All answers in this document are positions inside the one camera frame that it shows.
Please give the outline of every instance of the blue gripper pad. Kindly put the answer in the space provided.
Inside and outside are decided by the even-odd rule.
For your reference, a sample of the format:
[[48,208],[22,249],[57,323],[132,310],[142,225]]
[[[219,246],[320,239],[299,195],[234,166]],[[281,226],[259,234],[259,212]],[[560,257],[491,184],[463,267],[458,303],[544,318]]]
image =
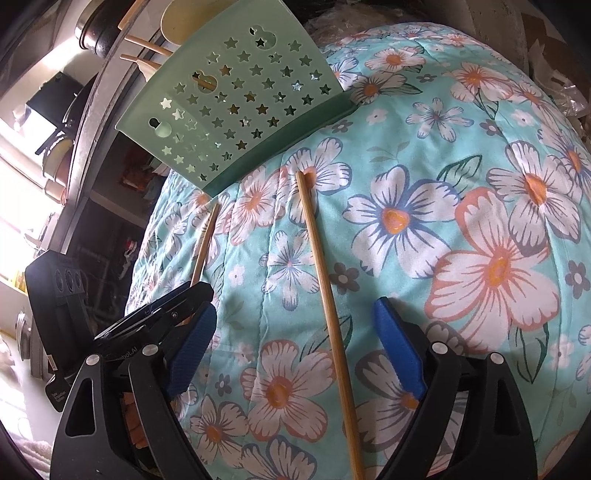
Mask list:
[[166,392],[171,398],[184,393],[197,371],[205,350],[216,331],[217,314],[209,304],[169,366],[170,379]]
[[403,389],[422,400],[427,392],[423,362],[401,327],[402,318],[385,297],[376,300],[373,313],[375,331]]

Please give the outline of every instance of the star cutout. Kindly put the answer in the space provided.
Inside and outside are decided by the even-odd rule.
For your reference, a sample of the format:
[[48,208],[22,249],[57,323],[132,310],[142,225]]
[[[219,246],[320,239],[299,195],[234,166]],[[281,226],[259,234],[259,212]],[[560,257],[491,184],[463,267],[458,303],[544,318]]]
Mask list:
[[238,40],[234,40],[232,37],[230,37],[230,40],[225,41],[224,43],[226,44],[226,48],[236,48]]
[[251,54],[246,53],[244,50],[242,50],[242,53],[238,56],[238,60],[240,61],[248,61],[248,59],[250,58]]
[[250,69],[250,71],[252,72],[252,76],[255,76],[255,75],[260,75],[260,74],[261,74],[261,72],[262,72],[262,67],[259,67],[259,66],[258,66],[258,65],[255,63],[254,67],[253,67],[253,68],[251,68],[251,69]]

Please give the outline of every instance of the floral quilt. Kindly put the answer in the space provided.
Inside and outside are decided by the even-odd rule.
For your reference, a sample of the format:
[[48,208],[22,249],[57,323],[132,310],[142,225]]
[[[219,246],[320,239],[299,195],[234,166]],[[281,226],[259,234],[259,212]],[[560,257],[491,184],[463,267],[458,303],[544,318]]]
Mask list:
[[[436,24],[364,31],[324,49],[359,105],[216,199],[172,173],[128,311],[191,278],[213,202],[204,279],[218,325],[177,402],[212,478],[350,478],[335,370],[294,172],[322,233],[367,477],[418,402],[373,330],[381,296],[456,352],[502,353],[544,475],[591,407],[591,157],[551,100],[488,46]],[[459,394],[432,472],[449,462]]]

